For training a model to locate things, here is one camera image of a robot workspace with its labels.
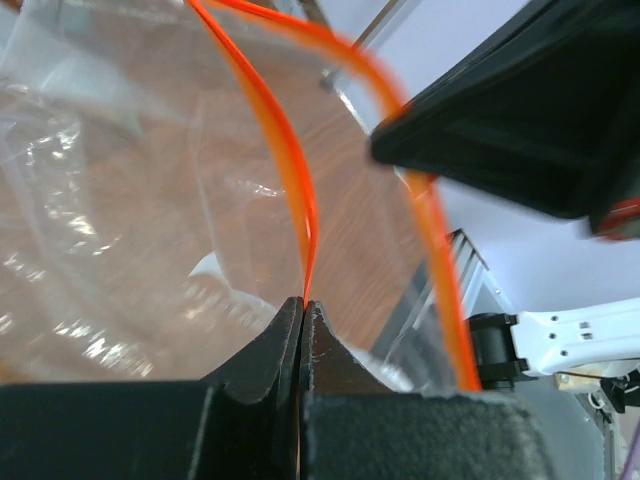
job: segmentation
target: clear plastic film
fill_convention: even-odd
[[[403,186],[367,163],[364,133],[320,88],[319,57],[216,18],[306,153],[320,219],[312,298],[368,351],[423,294]],[[0,74],[0,380],[198,378],[302,294],[268,142],[188,7],[26,2]],[[430,348],[443,353],[442,339]],[[446,362],[432,367],[433,389],[455,384]]]

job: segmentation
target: ziplock bag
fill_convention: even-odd
[[[331,130],[333,120],[323,105],[299,108],[318,88],[318,58],[216,16],[307,152],[321,227],[312,296],[338,335],[367,349],[358,319],[383,322],[400,297],[419,295],[406,291],[421,260],[408,212],[385,205],[400,187],[364,163],[328,165],[344,149],[310,154],[318,124],[328,118]],[[0,73],[5,378],[197,378],[302,294],[290,203],[263,128],[189,8],[27,2]],[[364,137],[353,142],[364,147]],[[354,191],[366,198],[346,196],[361,183]],[[348,221],[336,221],[340,209]],[[386,278],[358,300],[372,258]],[[440,339],[434,348],[443,351]],[[451,373],[446,361],[433,368]],[[434,387],[455,379],[440,378]]]

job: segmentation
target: purple cable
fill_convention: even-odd
[[[620,480],[631,480],[633,471],[636,469],[638,459],[640,458],[640,421],[636,425],[636,431],[633,433],[633,440],[631,441],[631,447],[629,447],[629,455],[627,461],[624,464],[624,470],[620,475]]]

